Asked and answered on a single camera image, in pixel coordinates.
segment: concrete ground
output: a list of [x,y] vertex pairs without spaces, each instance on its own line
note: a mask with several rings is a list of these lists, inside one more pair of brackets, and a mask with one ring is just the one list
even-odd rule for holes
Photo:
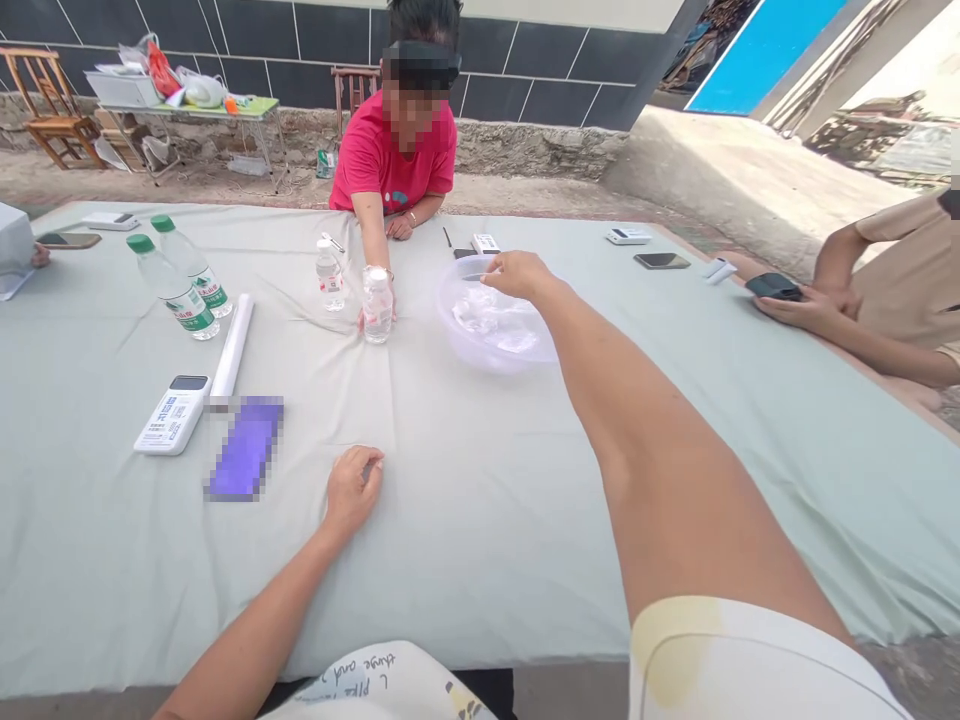
[[[156,188],[142,174],[61,172],[39,153],[0,152],[0,201],[34,212],[70,200],[111,199],[322,208],[329,187],[329,181],[299,168],[278,196],[265,180],[215,164],[186,167]],[[656,222],[704,252],[747,252],[803,279],[829,232],[909,195],[834,166],[749,121],[649,108],[623,159],[600,185],[458,176],[444,212]],[[960,717],[960,642],[924,639],[863,651],[916,720]],[[522,668],[516,686],[521,720],[626,716],[622,664]],[[167,692],[145,688],[12,700],[0,702],[0,718],[146,718]]]

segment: plastic water bottle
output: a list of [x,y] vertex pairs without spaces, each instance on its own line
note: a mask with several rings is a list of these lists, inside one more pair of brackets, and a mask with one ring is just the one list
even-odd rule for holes
[[385,268],[363,269],[363,336],[367,342],[382,345],[393,327],[393,290]]
[[209,340],[220,332],[220,322],[204,304],[197,289],[160,253],[146,235],[131,235],[127,245],[137,254],[140,274],[150,289],[197,340]]
[[203,302],[214,317],[226,317],[233,312],[233,302],[217,281],[203,255],[166,215],[150,218],[153,229],[160,233],[160,250],[181,273],[190,278]]
[[317,240],[317,279],[323,293],[323,306],[330,312],[343,310],[343,270],[329,235]]

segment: red bag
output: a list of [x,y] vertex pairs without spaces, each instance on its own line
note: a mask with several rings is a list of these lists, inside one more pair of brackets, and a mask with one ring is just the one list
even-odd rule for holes
[[153,40],[147,41],[147,57],[150,60],[150,77],[153,78],[153,85],[157,88],[165,99],[173,95],[180,89],[180,81],[170,69],[170,61],[167,56],[161,52]]

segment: dirt ground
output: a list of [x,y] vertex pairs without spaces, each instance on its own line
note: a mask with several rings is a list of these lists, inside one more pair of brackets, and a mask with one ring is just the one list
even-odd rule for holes
[[[40,153],[0,151],[0,201],[23,207],[31,214],[42,214],[72,200],[189,201],[320,209],[327,205],[330,186],[330,181],[314,178],[311,169],[298,167],[284,179],[279,194],[274,194],[268,179],[234,174],[221,163],[193,163],[171,172],[155,187],[142,173],[93,169],[62,172]],[[611,192],[598,184],[576,180],[458,175],[444,212],[653,222],[666,226],[706,253],[736,250],[752,254],[743,244],[706,223]],[[946,396],[946,403],[944,417],[960,429],[960,393]],[[863,650],[916,720],[960,717],[960,641],[922,639],[900,647]],[[626,678],[626,668],[619,664],[522,669],[516,680],[517,712],[523,720],[619,720],[626,716]],[[144,718],[162,702],[166,692],[163,688],[146,688],[120,695],[0,702],[0,717]]]

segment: wooden chair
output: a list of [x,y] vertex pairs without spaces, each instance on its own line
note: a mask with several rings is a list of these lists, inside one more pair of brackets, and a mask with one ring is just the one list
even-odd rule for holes
[[[60,56],[55,52],[46,50],[33,50],[30,48],[0,48],[0,54],[7,59],[7,67],[10,68],[10,74],[13,81],[17,84],[17,89],[23,95],[30,112],[33,113],[33,119],[25,123],[27,132],[37,141],[50,159],[57,164],[61,170],[69,170],[63,158],[70,155],[76,160],[82,160],[71,142],[76,142],[79,149],[83,150],[101,170],[106,170],[107,166],[93,149],[93,141],[100,135],[96,123],[92,118],[84,117],[80,113],[80,108],[73,94],[70,92],[70,85],[60,69]],[[27,86],[24,84],[23,77],[20,74],[20,68],[17,60],[22,60],[26,66],[27,72],[33,79],[37,91],[46,99],[50,106],[52,114],[41,112],[34,103]],[[50,144],[51,141],[59,141],[63,144],[63,152],[57,152]]]
[[366,100],[363,94],[363,81],[370,83],[370,94],[377,92],[377,80],[380,79],[379,70],[370,70],[369,68],[330,68],[330,74],[333,75],[334,82],[337,85],[337,132],[343,137],[343,81],[347,81],[347,92],[350,95],[350,117],[357,111],[357,108]]

